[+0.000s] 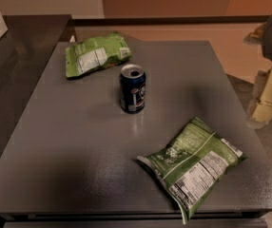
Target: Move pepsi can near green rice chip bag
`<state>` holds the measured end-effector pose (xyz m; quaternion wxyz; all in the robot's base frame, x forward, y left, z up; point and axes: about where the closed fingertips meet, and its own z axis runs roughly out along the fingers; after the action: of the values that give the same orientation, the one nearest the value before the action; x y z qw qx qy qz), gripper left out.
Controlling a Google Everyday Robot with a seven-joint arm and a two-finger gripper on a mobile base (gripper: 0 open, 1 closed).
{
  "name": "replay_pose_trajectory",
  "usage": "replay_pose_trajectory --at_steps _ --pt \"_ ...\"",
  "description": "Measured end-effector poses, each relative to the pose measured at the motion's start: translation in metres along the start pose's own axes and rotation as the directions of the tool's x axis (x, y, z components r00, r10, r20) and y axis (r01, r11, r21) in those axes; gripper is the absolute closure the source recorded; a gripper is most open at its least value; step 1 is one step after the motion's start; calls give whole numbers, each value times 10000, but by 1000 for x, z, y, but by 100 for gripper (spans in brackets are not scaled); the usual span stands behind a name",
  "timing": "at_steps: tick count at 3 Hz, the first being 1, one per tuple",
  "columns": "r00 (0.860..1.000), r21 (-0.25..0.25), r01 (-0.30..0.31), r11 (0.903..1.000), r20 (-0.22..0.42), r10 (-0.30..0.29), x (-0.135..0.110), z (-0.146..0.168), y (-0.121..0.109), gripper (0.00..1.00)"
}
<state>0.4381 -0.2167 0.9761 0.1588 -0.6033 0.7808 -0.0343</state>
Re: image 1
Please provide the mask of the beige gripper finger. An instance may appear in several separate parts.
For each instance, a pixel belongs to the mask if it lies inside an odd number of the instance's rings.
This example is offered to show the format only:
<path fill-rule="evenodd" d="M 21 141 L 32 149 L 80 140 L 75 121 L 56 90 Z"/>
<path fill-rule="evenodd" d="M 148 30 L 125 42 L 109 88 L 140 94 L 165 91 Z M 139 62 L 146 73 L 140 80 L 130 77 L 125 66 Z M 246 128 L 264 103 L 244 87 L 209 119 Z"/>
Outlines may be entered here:
<path fill-rule="evenodd" d="M 272 68 L 258 71 L 246 113 L 247 125 L 254 129 L 262 128 L 272 120 Z"/>

